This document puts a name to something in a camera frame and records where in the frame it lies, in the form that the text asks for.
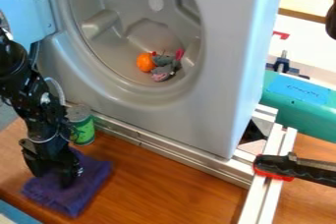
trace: purple cloth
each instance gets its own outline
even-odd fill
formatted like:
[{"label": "purple cloth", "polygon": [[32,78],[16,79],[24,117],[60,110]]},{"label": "purple cloth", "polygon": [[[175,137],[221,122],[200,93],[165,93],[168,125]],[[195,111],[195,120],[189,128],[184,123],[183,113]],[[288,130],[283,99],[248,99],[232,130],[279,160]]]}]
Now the purple cloth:
[{"label": "purple cloth", "polygon": [[55,172],[25,183],[22,194],[37,203],[50,207],[71,217],[77,217],[93,198],[111,172],[111,162],[97,161],[72,149],[79,158],[84,172],[68,189],[62,189]]}]

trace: wooden table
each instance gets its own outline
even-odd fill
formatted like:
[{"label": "wooden table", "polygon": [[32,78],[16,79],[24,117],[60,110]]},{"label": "wooden table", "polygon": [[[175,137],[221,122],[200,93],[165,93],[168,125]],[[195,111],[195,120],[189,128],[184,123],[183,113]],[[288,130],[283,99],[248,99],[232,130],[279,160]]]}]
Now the wooden table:
[{"label": "wooden table", "polygon": [[[115,163],[113,175],[77,219],[38,206],[20,195],[31,176],[18,140],[18,120],[0,133],[0,198],[43,223],[237,223],[247,191],[102,133],[81,151]],[[299,155],[336,161],[336,145],[299,136]],[[336,191],[313,183],[285,185],[274,223],[334,223]]]},{"label": "wooden table", "polygon": [[314,22],[324,23],[333,0],[281,0],[279,13]]}]

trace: washing machine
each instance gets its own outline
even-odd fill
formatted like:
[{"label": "washing machine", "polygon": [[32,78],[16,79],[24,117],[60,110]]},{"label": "washing machine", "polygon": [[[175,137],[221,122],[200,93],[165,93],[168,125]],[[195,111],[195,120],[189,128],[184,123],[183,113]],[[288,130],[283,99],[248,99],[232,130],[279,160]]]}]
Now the washing machine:
[{"label": "washing machine", "polygon": [[[71,103],[231,158],[260,100],[279,0],[0,0],[3,24]],[[143,52],[174,54],[163,83]]]}]

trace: orange toy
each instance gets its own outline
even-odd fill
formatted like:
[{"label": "orange toy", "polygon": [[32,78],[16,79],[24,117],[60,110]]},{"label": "orange toy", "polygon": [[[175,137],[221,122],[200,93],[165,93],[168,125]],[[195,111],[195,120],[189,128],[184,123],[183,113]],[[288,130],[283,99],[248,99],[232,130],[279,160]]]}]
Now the orange toy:
[{"label": "orange toy", "polygon": [[152,53],[142,53],[138,56],[137,66],[143,72],[150,72],[155,69],[156,66],[152,61],[153,54]]}]

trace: green can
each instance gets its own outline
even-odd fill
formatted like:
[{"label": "green can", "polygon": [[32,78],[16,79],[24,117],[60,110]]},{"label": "green can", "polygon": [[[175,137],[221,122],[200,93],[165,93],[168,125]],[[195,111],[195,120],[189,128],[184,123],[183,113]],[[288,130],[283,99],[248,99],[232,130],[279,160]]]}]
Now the green can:
[{"label": "green can", "polygon": [[73,124],[71,142],[75,145],[88,145],[94,141],[94,124],[91,110],[86,105],[76,105],[68,108],[68,118]]}]

